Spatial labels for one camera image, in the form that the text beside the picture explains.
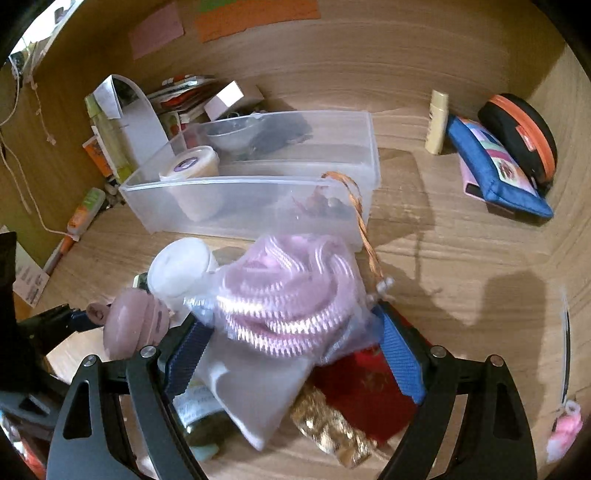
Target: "plastic bin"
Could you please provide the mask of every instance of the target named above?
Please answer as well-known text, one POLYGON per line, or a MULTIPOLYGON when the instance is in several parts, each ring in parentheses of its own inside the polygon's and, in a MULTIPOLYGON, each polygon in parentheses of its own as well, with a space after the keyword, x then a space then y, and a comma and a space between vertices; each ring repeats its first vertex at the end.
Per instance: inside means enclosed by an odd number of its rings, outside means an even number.
POLYGON ((121 186, 149 232, 256 239, 265 233, 330 233, 360 249, 345 187, 321 179, 329 170, 357 182, 367 221, 380 184, 379 157, 367 112, 263 113, 191 125, 121 186), (189 148, 210 145, 219 177, 160 181, 159 173, 189 148), (203 205, 190 219, 178 199, 203 205))

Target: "gold wrapper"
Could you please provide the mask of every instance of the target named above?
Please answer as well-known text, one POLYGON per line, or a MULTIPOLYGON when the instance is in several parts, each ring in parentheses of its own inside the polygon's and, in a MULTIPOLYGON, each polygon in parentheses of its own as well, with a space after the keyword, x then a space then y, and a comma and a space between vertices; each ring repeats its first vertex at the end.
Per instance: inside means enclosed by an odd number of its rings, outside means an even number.
POLYGON ((296 398, 290 416, 295 426, 314 440, 320 450, 337 457, 341 465, 354 468, 376 449, 376 441, 353 428, 341 412, 326 404, 324 394, 316 387, 304 385, 296 398))

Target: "round sticker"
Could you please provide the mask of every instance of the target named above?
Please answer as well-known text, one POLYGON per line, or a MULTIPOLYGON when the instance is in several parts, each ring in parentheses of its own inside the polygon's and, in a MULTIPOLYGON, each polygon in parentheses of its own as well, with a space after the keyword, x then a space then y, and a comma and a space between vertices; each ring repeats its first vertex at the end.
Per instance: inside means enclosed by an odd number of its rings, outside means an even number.
POLYGON ((187 158, 186 160, 183 160, 181 163, 179 163, 173 169, 173 171, 187 170, 188 168, 191 168, 193 165, 195 165, 198 161, 199 161, 199 159, 197 157, 187 158))

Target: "pink paper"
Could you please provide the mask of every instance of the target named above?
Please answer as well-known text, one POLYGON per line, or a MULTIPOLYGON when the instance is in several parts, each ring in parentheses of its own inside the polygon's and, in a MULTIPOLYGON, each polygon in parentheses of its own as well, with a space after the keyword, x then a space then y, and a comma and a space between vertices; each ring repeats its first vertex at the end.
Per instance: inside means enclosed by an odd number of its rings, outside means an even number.
POLYGON ((134 60, 159 50, 175 38, 184 35, 177 3, 172 2, 154 12, 129 32, 134 60))

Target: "plastic bag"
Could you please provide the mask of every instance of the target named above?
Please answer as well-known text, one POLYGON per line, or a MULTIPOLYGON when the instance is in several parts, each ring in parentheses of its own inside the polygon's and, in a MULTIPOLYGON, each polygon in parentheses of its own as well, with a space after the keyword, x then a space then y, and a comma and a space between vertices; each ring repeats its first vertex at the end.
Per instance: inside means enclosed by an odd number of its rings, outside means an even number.
POLYGON ((379 343, 354 255, 330 235, 263 236, 185 299, 213 311, 217 330, 271 356, 331 363, 379 343))

